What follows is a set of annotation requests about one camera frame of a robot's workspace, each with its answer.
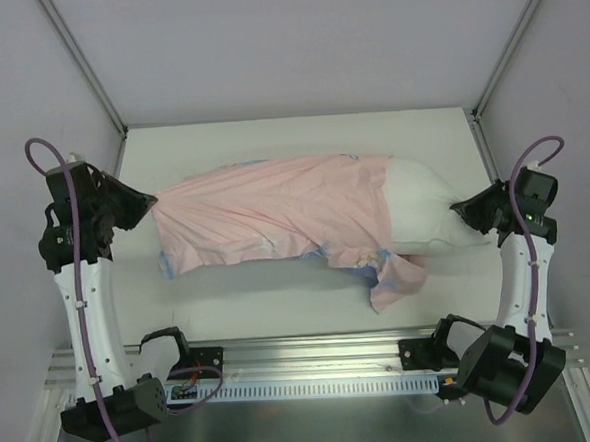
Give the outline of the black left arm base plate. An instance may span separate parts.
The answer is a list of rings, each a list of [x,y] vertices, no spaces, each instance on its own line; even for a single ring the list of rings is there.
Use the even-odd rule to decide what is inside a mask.
[[[173,366],[170,379],[210,379],[217,378],[215,369],[223,371],[224,348],[220,346],[192,347],[188,355],[183,355]]]

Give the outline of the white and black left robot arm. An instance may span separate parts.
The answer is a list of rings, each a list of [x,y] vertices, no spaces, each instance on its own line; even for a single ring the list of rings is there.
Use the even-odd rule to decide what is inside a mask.
[[[160,424],[167,416],[167,376],[187,375],[192,355],[178,327],[142,337],[129,361],[112,290],[114,231],[131,230],[157,202],[83,161],[46,175],[52,196],[39,254],[52,272],[66,309],[74,351],[74,404],[61,427],[91,442],[105,442]]]

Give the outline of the left aluminium frame post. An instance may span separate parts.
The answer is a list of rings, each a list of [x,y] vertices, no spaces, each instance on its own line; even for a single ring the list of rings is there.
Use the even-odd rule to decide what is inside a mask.
[[[89,59],[85,55],[72,29],[61,14],[55,0],[35,0],[46,20],[51,25],[60,40],[64,50],[70,56],[75,68],[82,76],[87,87],[92,92],[102,111],[113,125],[113,128],[121,137],[126,136],[128,126],[121,118],[116,106],[112,103],[106,89],[103,87],[97,73],[94,71]]]

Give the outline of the aluminium mounting rail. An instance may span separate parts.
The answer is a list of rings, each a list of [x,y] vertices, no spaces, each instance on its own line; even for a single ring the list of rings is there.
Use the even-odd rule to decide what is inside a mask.
[[[402,374],[399,341],[428,339],[432,328],[193,342],[221,347],[231,383],[385,377]]]

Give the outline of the aluminium frame post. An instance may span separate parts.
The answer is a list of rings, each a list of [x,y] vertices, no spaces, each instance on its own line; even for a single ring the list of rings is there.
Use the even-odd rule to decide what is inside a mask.
[[[509,37],[502,48],[499,57],[484,85],[483,91],[479,96],[476,105],[473,107],[471,116],[475,122],[479,122],[487,109],[487,105],[492,99],[497,86],[504,77],[505,72],[510,67],[518,49],[520,48],[524,37],[532,25],[535,17],[539,13],[540,7],[544,0],[526,0],[521,13],[519,14]]]
[[[121,137],[126,136],[128,126],[121,118],[116,106],[112,103],[106,89],[103,87],[97,73],[94,71],[89,59],[85,55],[72,29],[61,14],[55,0],[35,0],[46,20],[51,25],[60,40],[64,50],[70,56],[75,68],[82,76],[87,87],[92,92],[102,111],[113,125],[113,128]]]

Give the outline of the blue and pink printed pillowcase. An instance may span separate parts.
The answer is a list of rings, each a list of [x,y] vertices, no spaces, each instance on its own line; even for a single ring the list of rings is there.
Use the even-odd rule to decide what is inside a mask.
[[[157,193],[151,210],[172,276],[256,260],[324,258],[370,281],[382,312],[419,291],[424,262],[396,254],[388,156],[345,154],[224,166]]]

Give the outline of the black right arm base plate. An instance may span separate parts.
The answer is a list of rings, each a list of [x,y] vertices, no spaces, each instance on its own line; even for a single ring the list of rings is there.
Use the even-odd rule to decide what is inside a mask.
[[[405,338],[398,342],[401,369],[406,371],[442,370],[445,367],[442,350],[431,337]]]

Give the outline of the right aluminium frame post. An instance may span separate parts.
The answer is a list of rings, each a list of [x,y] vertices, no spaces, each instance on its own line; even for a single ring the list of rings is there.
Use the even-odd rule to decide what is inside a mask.
[[[539,13],[540,7],[544,0],[526,0],[521,13],[519,14],[509,37],[502,48],[499,57],[484,85],[483,91],[479,96],[476,105],[473,107],[471,116],[475,122],[479,122],[487,109],[487,105],[492,99],[497,86],[504,77],[505,72],[510,67],[518,49],[520,48],[524,37],[532,25],[535,17]]]

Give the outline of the white pillow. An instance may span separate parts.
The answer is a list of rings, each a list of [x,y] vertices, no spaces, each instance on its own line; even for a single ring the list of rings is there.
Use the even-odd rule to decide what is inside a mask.
[[[445,255],[489,243],[450,208],[459,202],[456,191],[426,164],[391,158],[385,178],[382,191],[397,254]]]

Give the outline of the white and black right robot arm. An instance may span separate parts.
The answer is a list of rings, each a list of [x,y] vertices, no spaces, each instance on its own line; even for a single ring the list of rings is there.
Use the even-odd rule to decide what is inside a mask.
[[[439,386],[444,403],[467,396],[505,411],[529,414],[563,372],[566,353],[552,343],[547,318],[547,279],[557,241],[557,222],[546,215],[558,193],[558,181],[522,167],[511,180],[451,206],[464,223],[481,234],[495,231],[502,262],[502,286],[495,323],[462,338],[458,315],[442,318],[433,334],[431,355],[445,367],[458,363],[457,375]]]

